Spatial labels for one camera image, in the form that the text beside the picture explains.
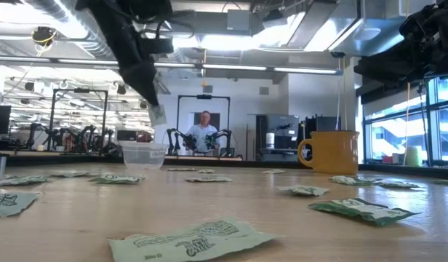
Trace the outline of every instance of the wooden table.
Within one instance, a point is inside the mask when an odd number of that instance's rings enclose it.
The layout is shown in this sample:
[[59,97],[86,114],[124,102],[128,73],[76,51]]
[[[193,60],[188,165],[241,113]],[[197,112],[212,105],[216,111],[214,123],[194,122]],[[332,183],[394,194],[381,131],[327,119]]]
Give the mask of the wooden table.
[[[263,232],[286,237],[215,261],[448,261],[448,186],[425,178],[362,172],[365,177],[400,178],[415,191],[378,186],[343,186],[330,175],[287,170],[214,168],[230,183],[187,183],[193,172],[153,171],[138,186],[94,185],[87,178],[53,179],[31,191],[39,199],[21,215],[0,218],[0,262],[112,261],[106,241],[130,234],[166,234],[191,223],[225,215],[249,221]],[[66,164],[9,168],[9,174],[45,175],[50,170],[122,172],[121,164]],[[280,194],[276,186],[307,184],[330,188],[324,196]],[[310,210],[313,202],[361,197],[421,214],[383,228]]]

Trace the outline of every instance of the plastic tub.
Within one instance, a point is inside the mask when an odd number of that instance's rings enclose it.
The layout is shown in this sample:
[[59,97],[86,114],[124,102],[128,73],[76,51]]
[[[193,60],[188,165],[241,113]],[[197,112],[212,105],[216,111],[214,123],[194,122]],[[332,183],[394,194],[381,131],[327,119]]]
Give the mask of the plastic tub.
[[129,169],[157,170],[164,163],[167,145],[157,143],[120,142],[124,163]]

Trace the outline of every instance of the robot workstation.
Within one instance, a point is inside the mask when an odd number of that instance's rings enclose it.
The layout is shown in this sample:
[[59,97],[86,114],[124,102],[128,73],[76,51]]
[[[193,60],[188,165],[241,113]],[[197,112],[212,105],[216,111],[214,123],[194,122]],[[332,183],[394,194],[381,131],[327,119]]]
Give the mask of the robot workstation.
[[0,0],[1,261],[448,261],[448,0]]

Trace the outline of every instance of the man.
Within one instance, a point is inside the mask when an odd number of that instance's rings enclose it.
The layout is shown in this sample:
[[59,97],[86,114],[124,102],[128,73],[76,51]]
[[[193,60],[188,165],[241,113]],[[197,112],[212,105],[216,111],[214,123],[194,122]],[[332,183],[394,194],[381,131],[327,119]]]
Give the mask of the man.
[[[207,135],[212,135],[217,132],[216,127],[209,124],[211,120],[211,114],[208,111],[203,111],[200,114],[200,124],[195,124],[190,128],[186,135],[192,135],[196,138],[196,150],[199,153],[209,153],[212,148],[209,149],[205,142]],[[216,140],[215,149],[219,148],[218,140]]]

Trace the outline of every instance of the ceiling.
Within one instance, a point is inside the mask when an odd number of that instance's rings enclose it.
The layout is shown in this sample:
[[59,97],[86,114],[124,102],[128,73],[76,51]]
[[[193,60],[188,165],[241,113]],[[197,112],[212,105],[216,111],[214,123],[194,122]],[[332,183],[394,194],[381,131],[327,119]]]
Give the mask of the ceiling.
[[[417,11],[430,1],[433,0],[413,1],[410,10]],[[49,26],[58,30],[57,41],[51,49],[41,54],[42,57],[114,60],[104,42],[104,36],[91,15],[86,12],[74,12],[75,0],[25,0],[23,3],[17,5],[0,3],[0,55],[37,56],[39,47],[36,47],[31,39],[32,31],[38,26]],[[47,7],[45,3],[51,5],[53,13],[45,10]],[[65,5],[65,9],[59,9],[63,11],[62,14],[54,11],[58,10],[59,4]],[[172,30],[163,28],[161,35],[173,37],[177,48],[172,54],[156,56],[159,61],[337,68],[338,59],[326,52],[329,47],[333,47],[333,51],[346,52],[347,55],[371,55],[387,49],[385,44],[390,45],[394,41],[400,41],[397,32],[404,20],[404,14],[401,13],[401,10],[404,10],[404,1],[401,0],[241,0],[236,3],[215,0],[172,0],[172,6],[174,10],[195,10],[193,15],[181,19],[191,24],[196,33],[189,38],[190,32],[186,32],[180,26],[174,25]],[[263,18],[269,11],[278,8],[284,15],[284,18],[279,21],[285,21],[287,24],[265,29]],[[251,14],[246,31],[228,30],[228,21],[230,21],[228,16],[237,9]],[[367,38],[374,33],[377,33],[375,37]],[[211,41],[211,36],[216,35],[227,38]],[[206,52],[192,48],[195,46],[206,47]],[[231,46],[236,47],[234,50],[227,50]],[[125,124],[126,121],[122,120],[125,116],[124,119],[134,119],[133,122],[138,124],[136,127],[150,128],[146,110],[138,108],[141,97],[128,87],[125,95],[117,94],[114,83],[121,83],[122,79],[116,71],[94,68],[58,68],[56,65],[32,66],[24,62],[22,64],[0,62],[0,75],[5,78],[6,83],[4,92],[8,92],[5,102],[12,104],[16,110],[20,108],[18,113],[23,113],[24,119],[26,118],[25,107],[41,108],[41,115],[46,116],[47,113],[44,110],[50,106],[52,88],[59,87],[65,82],[69,84],[68,88],[107,90],[108,99],[112,101],[108,103],[108,114],[118,116],[113,119],[119,119],[119,121],[110,121],[108,124],[110,127]],[[160,74],[157,76],[157,89],[163,93],[168,93],[168,90],[167,87],[161,85],[161,78],[272,79],[275,84],[278,84],[284,76],[284,73],[239,70],[202,71],[159,68],[158,71]],[[45,88],[42,92],[25,90],[25,83],[34,81],[43,83]],[[97,108],[103,107],[103,104],[97,101],[100,98],[93,92],[70,94],[70,96],[70,99],[61,97],[56,103],[60,113],[66,116],[70,115],[65,111],[66,109],[85,114],[87,112],[84,112],[84,109],[99,111]],[[20,102],[22,98],[29,98],[30,103],[23,105]],[[70,100],[80,99],[91,102],[84,107],[74,106],[70,102]],[[127,111],[132,109],[134,113],[129,115]],[[30,109],[30,111],[37,112],[38,109]],[[100,124],[98,119],[90,121]]]

